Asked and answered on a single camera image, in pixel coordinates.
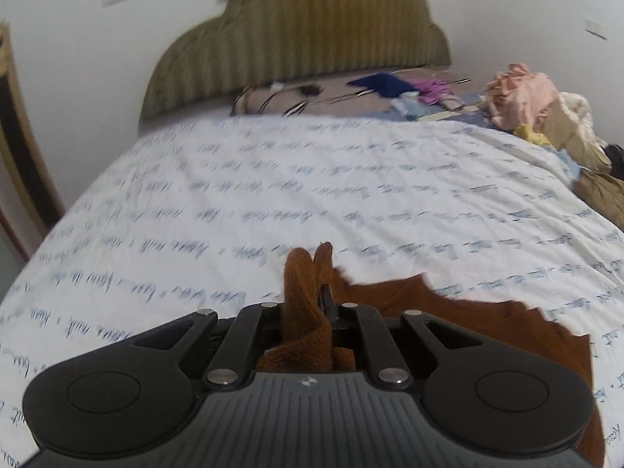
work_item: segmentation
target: green striped headboard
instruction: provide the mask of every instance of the green striped headboard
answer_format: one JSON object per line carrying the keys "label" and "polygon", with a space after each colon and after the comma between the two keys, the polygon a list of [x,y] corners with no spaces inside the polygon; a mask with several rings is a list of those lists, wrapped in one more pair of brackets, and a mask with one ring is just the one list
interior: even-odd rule
{"label": "green striped headboard", "polygon": [[158,61],[143,120],[273,80],[377,67],[450,65],[425,0],[229,0]]}

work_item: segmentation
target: headboard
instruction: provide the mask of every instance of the headboard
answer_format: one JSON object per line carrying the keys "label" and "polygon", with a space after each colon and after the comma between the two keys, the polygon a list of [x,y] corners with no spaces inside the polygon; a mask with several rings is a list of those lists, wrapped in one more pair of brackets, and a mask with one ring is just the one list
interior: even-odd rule
{"label": "headboard", "polygon": [[158,61],[142,120],[252,84],[377,67],[450,65],[425,0],[229,0]]}

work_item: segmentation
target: brown garment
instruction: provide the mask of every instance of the brown garment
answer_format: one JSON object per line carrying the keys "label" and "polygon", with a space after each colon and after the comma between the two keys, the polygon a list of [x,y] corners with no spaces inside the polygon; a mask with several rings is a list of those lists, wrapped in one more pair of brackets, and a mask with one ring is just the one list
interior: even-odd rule
{"label": "brown garment", "polygon": [[[511,346],[556,361],[580,375],[592,389],[589,336],[572,336],[539,310],[516,301],[478,303],[444,298],[431,291],[422,275],[372,285],[351,284],[332,266],[332,245],[314,254],[292,250],[284,270],[283,343],[265,354],[258,369],[265,371],[328,372],[355,370],[350,350],[331,345],[332,328],[317,305],[320,286],[329,284],[336,303],[375,306],[384,317],[420,309]],[[602,467],[605,447],[597,408],[578,446],[579,453]]]}
{"label": "brown garment", "polygon": [[624,230],[624,181],[602,172],[581,169],[572,191],[620,230]]}

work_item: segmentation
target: yellow cloth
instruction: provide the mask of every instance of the yellow cloth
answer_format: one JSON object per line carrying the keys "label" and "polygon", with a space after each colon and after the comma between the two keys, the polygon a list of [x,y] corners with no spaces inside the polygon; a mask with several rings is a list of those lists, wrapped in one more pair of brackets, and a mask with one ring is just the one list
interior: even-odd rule
{"label": "yellow cloth", "polygon": [[514,130],[514,135],[520,137],[531,144],[537,144],[538,146],[552,146],[548,137],[543,133],[537,133],[533,131],[533,127],[530,124],[521,124]]}

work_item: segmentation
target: white bed sheet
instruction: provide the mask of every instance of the white bed sheet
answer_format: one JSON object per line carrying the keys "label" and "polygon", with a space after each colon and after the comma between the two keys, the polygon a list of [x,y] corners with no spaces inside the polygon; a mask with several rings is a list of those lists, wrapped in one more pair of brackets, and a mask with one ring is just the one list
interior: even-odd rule
{"label": "white bed sheet", "polygon": [[0,306],[0,464],[35,451],[21,398],[43,368],[201,306],[279,301],[289,248],[322,241],[357,281],[425,272],[590,333],[606,465],[624,464],[624,234],[558,157],[456,122],[272,117],[143,138],[48,235]]}

